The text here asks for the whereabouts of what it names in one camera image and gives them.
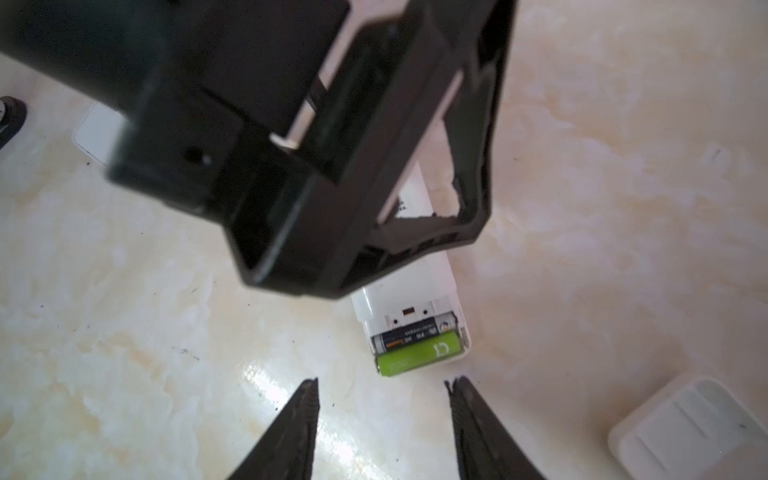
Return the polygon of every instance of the green battery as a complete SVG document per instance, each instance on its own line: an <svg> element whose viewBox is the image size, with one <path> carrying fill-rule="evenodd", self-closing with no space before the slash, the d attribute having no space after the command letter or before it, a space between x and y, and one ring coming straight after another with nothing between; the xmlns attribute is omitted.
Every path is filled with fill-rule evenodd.
<svg viewBox="0 0 768 480"><path fill-rule="evenodd" d="M383 353L376 359L382 376L395 376L416 367L428 365L462 351L462 342L456 331L443 333L392 352Z"/></svg>

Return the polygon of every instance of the white marble surface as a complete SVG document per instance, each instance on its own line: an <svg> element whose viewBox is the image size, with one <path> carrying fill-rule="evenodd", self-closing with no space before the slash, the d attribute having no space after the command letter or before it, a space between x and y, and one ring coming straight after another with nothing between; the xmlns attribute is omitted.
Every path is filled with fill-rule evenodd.
<svg viewBox="0 0 768 480"><path fill-rule="evenodd" d="M626 478L608 430L681 371L766 422L766 5L522 2L494 216L449 254L472 354L394 379L349 300L242 287L216 226L72 144L88 99L0 58L30 106L0 151L0 478L224 478L314 376L314 478L456 478L458 374L549 478ZM449 210L444 142L421 162Z"/></svg>

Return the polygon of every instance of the white device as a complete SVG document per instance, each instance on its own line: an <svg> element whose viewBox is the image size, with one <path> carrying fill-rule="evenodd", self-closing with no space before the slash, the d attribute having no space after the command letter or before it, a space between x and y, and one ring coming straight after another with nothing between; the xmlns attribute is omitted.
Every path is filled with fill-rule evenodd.
<svg viewBox="0 0 768 480"><path fill-rule="evenodd" d="M432 214L422 171L415 163L400 190L396 216ZM352 302L384 376L469 352L469 330L445 252L423 257L357 290Z"/></svg>

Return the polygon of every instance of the black plastic frame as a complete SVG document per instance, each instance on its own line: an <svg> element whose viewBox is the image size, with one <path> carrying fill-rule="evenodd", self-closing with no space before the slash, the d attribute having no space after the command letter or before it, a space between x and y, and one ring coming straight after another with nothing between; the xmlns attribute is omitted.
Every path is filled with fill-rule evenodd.
<svg viewBox="0 0 768 480"><path fill-rule="evenodd" d="M316 75L347 0L168 2L144 22L147 1L103 25L77 2L0 5L0 48L123 109L109 177L221 223L245 283L338 298L481 233L515 0L411 0L359 31L327 92ZM379 224L457 72L443 121L458 215ZM305 98L299 150L277 147Z"/></svg>

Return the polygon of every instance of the white plastic container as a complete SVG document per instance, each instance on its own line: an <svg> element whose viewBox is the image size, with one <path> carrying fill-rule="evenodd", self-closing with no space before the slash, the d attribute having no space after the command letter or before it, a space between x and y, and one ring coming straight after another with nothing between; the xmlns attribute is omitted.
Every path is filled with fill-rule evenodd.
<svg viewBox="0 0 768 480"><path fill-rule="evenodd" d="M682 375L608 436L635 480L767 480L768 432L723 383Z"/></svg>

